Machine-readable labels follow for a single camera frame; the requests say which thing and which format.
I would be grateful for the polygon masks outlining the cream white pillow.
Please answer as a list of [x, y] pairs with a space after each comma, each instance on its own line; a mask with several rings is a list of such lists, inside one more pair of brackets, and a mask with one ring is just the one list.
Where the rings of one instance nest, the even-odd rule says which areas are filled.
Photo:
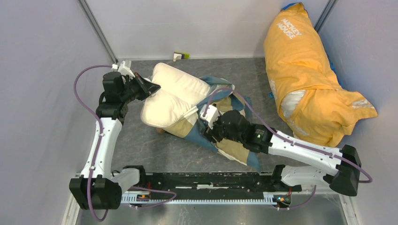
[[169, 127], [195, 111], [193, 107], [210, 91], [205, 81], [165, 63], [155, 65], [151, 81], [161, 88], [145, 100], [140, 118], [157, 128]]

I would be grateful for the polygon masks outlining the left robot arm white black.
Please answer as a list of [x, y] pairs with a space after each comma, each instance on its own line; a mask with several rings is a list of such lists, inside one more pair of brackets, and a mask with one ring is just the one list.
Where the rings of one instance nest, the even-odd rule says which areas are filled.
[[69, 182], [69, 189], [83, 210], [118, 209], [122, 195], [131, 187], [142, 191], [147, 186], [142, 167], [126, 166], [113, 176], [111, 161], [128, 103], [147, 99], [161, 86], [138, 73], [122, 75], [120, 72], [103, 75], [102, 85], [104, 91], [94, 111], [96, 129], [90, 154], [79, 177]]

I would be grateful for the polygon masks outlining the blue beige checkered pillowcase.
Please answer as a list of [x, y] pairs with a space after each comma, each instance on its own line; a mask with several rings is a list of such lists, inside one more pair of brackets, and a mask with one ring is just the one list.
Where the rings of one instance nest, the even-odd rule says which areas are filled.
[[248, 96], [238, 97], [236, 94], [232, 93], [232, 89], [235, 88], [235, 85], [228, 80], [214, 76], [204, 76], [198, 79], [201, 79], [210, 85], [208, 96], [193, 107], [195, 111], [188, 112], [176, 123], [166, 127], [165, 131], [202, 147], [208, 148], [230, 160], [235, 160], [259, 172], [261, 170], [261, 165], [254, 152], [250, 152], [248, 149], [244, 148], [241, 143], [231, 140], [224, 139], [221, 142], [211, 143], [202, 135], [203, 131], [200, 130], [199, 112], [201, 108], [207, 104], [210, 95], [216, 89], [229, 88], [229, 90], [221, 90], [217, 92], [211, 101], [216, 105], [217, 109], [221, 113], [225, 113], [230, 110], [238, 110], [241, 115], [245, 116], [248, 120], [251, 120], [252, 112], [249, 109], [252, 105], [251, 99]]

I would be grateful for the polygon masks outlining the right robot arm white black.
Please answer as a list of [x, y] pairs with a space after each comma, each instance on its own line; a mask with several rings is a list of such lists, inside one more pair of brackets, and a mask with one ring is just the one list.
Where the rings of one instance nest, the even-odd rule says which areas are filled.
[[276, 191], [296, 185], [320, 185], [341, 195], [358, 194], [361, 161], [353, 146], [333, 148], [302, 141], [263, 124], [251, 123], [237, 110], [220, 114], [212, 106], [207, 111], [201, 110], [199, 117], [206, 126], [203, 134], [211, 143], [228, 140], [254, 153], [287, 157], [306, 164], [276, 166], [271, 178]]

